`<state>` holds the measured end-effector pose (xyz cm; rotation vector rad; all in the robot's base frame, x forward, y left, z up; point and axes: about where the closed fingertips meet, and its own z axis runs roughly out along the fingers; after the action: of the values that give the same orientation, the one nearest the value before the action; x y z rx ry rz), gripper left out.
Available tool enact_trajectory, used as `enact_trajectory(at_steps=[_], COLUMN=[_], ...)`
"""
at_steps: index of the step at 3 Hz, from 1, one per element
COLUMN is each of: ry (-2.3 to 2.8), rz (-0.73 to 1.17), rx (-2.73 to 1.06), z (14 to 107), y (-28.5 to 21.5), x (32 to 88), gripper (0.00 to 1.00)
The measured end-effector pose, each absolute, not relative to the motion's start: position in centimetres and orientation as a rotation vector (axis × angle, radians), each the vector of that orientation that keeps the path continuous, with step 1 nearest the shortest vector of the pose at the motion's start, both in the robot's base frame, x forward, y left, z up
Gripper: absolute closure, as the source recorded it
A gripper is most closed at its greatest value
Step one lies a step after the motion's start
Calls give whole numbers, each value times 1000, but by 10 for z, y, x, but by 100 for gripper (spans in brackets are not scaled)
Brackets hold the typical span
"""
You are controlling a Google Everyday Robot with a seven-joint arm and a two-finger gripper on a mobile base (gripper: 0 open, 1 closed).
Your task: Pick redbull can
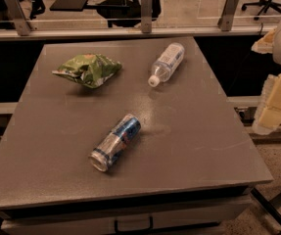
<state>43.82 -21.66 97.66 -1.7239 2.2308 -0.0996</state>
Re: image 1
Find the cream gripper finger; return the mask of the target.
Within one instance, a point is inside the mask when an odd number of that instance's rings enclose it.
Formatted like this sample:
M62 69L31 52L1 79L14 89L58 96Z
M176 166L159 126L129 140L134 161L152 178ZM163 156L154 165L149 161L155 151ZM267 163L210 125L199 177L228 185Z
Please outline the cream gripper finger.
M259 135L268 135L281 124L281 73L270 74L262 87L253 131Z
M251 50L260 54L272 54L275 31L276 29L272 29L264 37L256 41Z

